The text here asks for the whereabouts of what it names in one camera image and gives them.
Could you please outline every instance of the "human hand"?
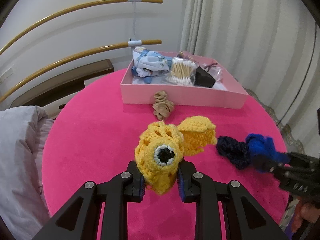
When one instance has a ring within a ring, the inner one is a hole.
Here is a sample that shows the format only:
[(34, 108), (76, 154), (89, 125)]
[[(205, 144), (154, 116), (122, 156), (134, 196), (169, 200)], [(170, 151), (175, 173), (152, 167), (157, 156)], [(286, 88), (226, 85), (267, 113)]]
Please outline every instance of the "human hand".
[(291, 231), (293, 233), (301, 227), (303, 220), (306, 220), (310, 223), (315, 223), (320, 216), (320, 209), (315, 208), (311, 203), (303, 204), (300, 201), (294, 211), (293, 222), (291, 224)]

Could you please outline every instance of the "crochet ear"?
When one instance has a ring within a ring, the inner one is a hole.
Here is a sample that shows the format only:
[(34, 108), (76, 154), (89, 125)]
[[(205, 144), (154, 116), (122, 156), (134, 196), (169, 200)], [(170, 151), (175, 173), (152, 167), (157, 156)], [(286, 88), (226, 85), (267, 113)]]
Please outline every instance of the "crochet ear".
[(195, 155), (203, 152), (202, 147), (208, 144), (217, 144), (217, 138), (215, 137), (216, 126), (206, 117), (189, 117), (182, 121), (177, 128), (184, 137), (185, 147), (183, 155)]
[(207, 130), (214, 130), (216, 126), (209, 118), (204, 116), (188, 117), (177, 126), (180, 132), (205, 132)]

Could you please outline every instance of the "pink box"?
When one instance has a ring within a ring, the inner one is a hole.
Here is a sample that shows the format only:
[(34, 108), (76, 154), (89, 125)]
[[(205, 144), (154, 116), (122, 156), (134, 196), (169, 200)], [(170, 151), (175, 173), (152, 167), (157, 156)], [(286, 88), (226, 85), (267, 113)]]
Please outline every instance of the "pink box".
[[(175, 57), (177, 53), (161, 52), (162, 55)], [(195, 56), (184, 52), (187, 56), (192, 56), (199, 64), (212, 64), (213, 59), (201, 56)], [(164, 90), (168, 94), (168, 99), (176, 105), (185, 106), (217, 106), (225, 108), (239, 109), (244, 105), (247, 99), (247, 92), (243, 87), (229, 74), (229, 72), (219, 63), (217, 66), (222, 68), (222, 84), (225, 90), (205, 87), (188, 87), (167, 84), (132, 84), (131, 61), (124, 77), (121, 81), (121, 94), (124, 104), (153, 104), (154, 94)]]

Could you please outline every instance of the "knitted toy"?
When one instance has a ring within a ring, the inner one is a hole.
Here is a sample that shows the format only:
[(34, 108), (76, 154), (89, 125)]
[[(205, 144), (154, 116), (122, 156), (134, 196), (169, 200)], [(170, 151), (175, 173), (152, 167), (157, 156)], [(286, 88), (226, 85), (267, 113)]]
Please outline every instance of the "knitted toy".
[(227, 157), (238, 170), (245, 169), (251, 163), (248, 146), (245, 142), (238, 142), (229, 136), (220, 136), (216, 147), (218, 153)]
[(248, 167), (256, 155), (265, 155), (270, 160), (279, 163), (289, 163), (290, 158), (284, 153), (276, 151), (273, 139), (261, 134), (249, 134), (245, 142), (238, 142), (228, 136), (220, 136), (217, 143), (217, 151), (220, 155), (227, 157), (239, 170)]
[(135, 160), (147, 184), (162, 195), (173, 186), (183, 156), (203, 152), (202, 147), (216, 143), (215, 125), (206, 117), (189, 117), (178, 126), (154, 122), (140, 135)]

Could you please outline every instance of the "crochet eye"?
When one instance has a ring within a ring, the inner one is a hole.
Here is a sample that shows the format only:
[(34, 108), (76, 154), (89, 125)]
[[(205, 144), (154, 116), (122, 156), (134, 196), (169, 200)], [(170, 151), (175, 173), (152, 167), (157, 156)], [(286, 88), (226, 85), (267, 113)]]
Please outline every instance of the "crochet eye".
[(160, 145), (156, 148), (154, 159), (159, 166), (167, 166), (173, 163), (174, 152), (169, 145)]

